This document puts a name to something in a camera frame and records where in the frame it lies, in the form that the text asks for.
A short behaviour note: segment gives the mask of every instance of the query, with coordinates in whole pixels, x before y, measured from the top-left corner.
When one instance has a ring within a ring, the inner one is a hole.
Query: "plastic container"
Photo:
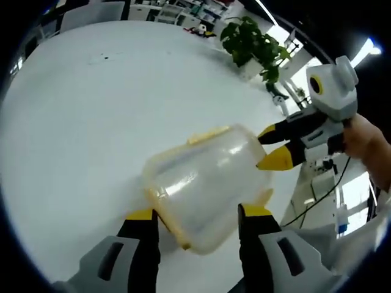
[[[269,188],[272,173],[255,166],[265,154],[240,125],[195,136],[147,161],[147,198],[184,249],[210,253],[238,226],[238,204]]]

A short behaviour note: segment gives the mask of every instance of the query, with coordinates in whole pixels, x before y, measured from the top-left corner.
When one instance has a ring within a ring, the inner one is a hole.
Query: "shelf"
[[[226,6],[224,3],[219,2],[219,1],[217,1],[217,0],[212,0],[212,1],[215,2],[215,3],[217,3],[217,4],[219,4],[219,5],[221,5],[221,6],[223,6],[223,7],[225,7],[226,9],[228,9],[228,6]]]
[[[204,9],[204,10],[206,10],[206,11],[209,11],[209,12],[211,12],[212,14],[214,14],[214,15],[218,16],[218,17],[221,17],[221,16],[222,16],[221,14],[218,14],[217,12],[215,12],[215,11],[212,11],[212,10],[210,10],[209,8],[202,7],[202,9]]]
[[[176,2],[187,2],[187,3],[193,4],[194,6],[200,6],[200,4],[196,4],[192,0],[177,0]]]
[[[202,20],[202,21],[204,21],[204,22],[206,22],[206,23],[209,23],[209,24],[211,24],[211,25],[213,25],[213,26],[214,26],[214,23],[213,23],[213,22],[211,22],[210,20],[204,20],[204,19],[202,19],[202,18],[200,18],[200,20]]]

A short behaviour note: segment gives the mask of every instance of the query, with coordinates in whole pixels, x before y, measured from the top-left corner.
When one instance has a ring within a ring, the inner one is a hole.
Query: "plant pot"
[[[224,47],[222,46],[222,43],[220,41],[220,36],[222,30],[227,26],[227,23],[225,23],[223,20],[216,20],[213,28],[213,33],[216,35],[214,38],[214,44],[217,47],[217,49],[222,50]]]
[[[244,64],[239,70],[240,76],[244,80],[250,81],[263,70],[263,67],[257,60],[251,58],[251,60]]]

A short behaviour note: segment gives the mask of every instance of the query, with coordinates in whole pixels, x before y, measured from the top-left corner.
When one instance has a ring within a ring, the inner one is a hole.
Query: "table surface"
[[[16,235],[50,281],[72,276],[127,212],[148,206],[141,170],[150,156],[215,126],[259,133],[283,119],[263,85],[241,80],[211,42],[178,26],[117,21],[55,36],[25,62],[0,112],[0,171]],[[268,208],[278,221],[298,173],[274,176]],[[158,292],[227,292],[242,277],[237,232],[206,256],[162,232]]]

